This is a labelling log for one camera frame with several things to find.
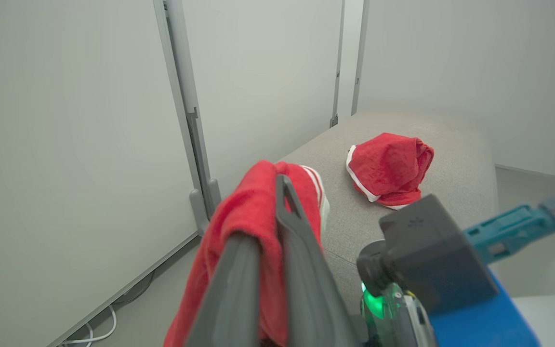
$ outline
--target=gray floor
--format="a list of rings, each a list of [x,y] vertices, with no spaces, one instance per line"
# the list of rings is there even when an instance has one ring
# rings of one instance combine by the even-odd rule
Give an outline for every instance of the gray floor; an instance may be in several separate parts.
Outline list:
[[[555,178],[497,169],[500,210],[538,204],[555,192]],[[179,307],[185,281],[198,250],[198,240],[174,255],[157,271],[154,283],[140,298],[117,308],[117,329],[96,347],[159,347]],[[555,235],[529,246],[496,266],[496,274],[513,297],[555,294]],[[92,321],[96,334],[110,330],[110,314]]]

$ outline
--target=gray bench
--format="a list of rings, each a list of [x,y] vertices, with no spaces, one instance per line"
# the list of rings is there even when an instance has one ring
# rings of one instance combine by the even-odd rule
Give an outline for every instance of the gray bench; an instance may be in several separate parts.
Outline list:
[[[321,235],[324,256],[350,313],[359,312],[361,281],[355,261],[366,244],[383,239],[378,220],[393,210],[372,204],[355,191],[346,172],[351,145],[383,132],[418,137],[434,148],[434,161],[420,186],[434,194],[461,228],[497,213],[496,174],[489,137],[472,121],[438,115],[361,112],[283,158],[307,165],[321,177],[330,217]]]

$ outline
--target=white wall panel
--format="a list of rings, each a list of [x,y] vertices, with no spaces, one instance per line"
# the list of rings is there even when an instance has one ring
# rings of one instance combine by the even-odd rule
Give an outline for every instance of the white wall panel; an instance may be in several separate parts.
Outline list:
[[[44,347],[196,231],[151,1],[0,1],[0,347]]]
[[[211,177],[222,196],[258,160],[328,129],[341,0],[184,0]]]
[[[555,1],[370,0],[370,108],[473,117],[496,164],[555,175]]]

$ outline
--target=red towel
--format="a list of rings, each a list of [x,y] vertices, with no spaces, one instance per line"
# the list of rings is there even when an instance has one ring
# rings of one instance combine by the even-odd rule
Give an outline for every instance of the red towel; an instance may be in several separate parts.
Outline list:
[[[346,170],[370,202],[397,209],[421,199],[419,184],[433,158],[434,149],[419,138],[382,133],[350,147]]]
[[[287,175],[297,191],[310,226],[320,244],[322,199],[317,194],[322,186],[316,172],[299,165],[261,161],[244,176],[234,193],[218,206],[211,218],[192,270],[187,278],[185,294],[172,321],[164,347],[180,347],[185,343],[203,295],[233,231],[240,230],[258,238],[262,247],[260,274],[260,338],[270,338],[280,346],[287,341],[286,292],[284,290],[282,246],[276,235],[276,176]]]

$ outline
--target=red cloth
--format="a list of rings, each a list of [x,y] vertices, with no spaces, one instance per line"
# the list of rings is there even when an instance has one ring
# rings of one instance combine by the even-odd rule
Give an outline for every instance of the red cloth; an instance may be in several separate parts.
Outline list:
[[[280,346],[287,341],[286,292],[282,246],[276,235],[276,176],[287,175],[297,191],[310,226],[320,244],[320,213],[316,187],[299,165],[261,161],[241,180],[234,193],[218,206],[194,259],[179,311],[168,329],[164,347],[180,347],[194,323],[203,295],[224,250],[225,242],[240,230],[258,238],[262,247],[260,273],[260,338]]]
[[[419,138],[382,133],[351,151],[352,158],[347,163],[349,172],[376,196],[376,202],[396,206],[421,199],[419,184],[432,164],[434,149]],[[370,201],[374,200],[364,193],[356,180],[353,185]]]

